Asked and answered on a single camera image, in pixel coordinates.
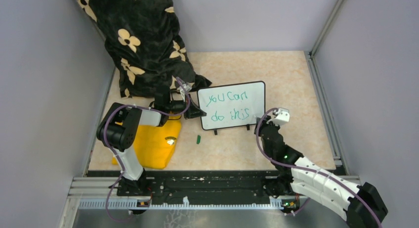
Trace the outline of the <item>white whiteboard black frame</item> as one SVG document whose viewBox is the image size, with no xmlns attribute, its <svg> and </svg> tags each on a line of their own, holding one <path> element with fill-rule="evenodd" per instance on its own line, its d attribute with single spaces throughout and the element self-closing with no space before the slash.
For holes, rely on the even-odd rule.
<svg viewBox="0 0 419 228">
<path fill-rule="evenodd" d="M 202 129 L 217 131 L 255 125 L 266 111 L 265 93 L 263 81 L 199 89 L 198 105 L 207 114 L 201 117 Z"/>
</svg>

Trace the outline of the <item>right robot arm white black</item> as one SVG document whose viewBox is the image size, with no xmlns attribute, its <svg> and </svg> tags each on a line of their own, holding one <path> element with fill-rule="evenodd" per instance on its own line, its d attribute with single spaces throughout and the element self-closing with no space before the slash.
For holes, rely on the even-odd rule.
<svg viewBox="0 0 419 228">
<path fill-rule="evenodd" d="M 280 172 L 278 188 L 283 194 L 297 193 L 327 207 L 350 228 L 380 228 L 388 214 L 377 188 L 359 185 L 324 170 L 284 142 L 276 119 L 256 119 L 254 134 L 262 155 Z"/>
</svg>

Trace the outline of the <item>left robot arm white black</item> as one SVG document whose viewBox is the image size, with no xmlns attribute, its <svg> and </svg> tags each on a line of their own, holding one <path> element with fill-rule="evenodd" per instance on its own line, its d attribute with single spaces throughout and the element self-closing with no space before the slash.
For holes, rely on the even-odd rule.
<svg viewBox="0 0 419 228">
<path fill-rule="evenodd" d="M 139 126 L 162 127 L 170 116 L 186 119 L 206 116 L 206 112 L 191 99 L 189 86 L 182 86 L 181 100 L 171 99 L 172 90 L 157 88 L 153 105 L 140 107 L 113 103 L 96 131 L 96 137 L 108 147 L 121 168 L 114 185 L 118 196 L 149 195 L 145 169 L 134 151 L 134 140 Z"/>
</svg>

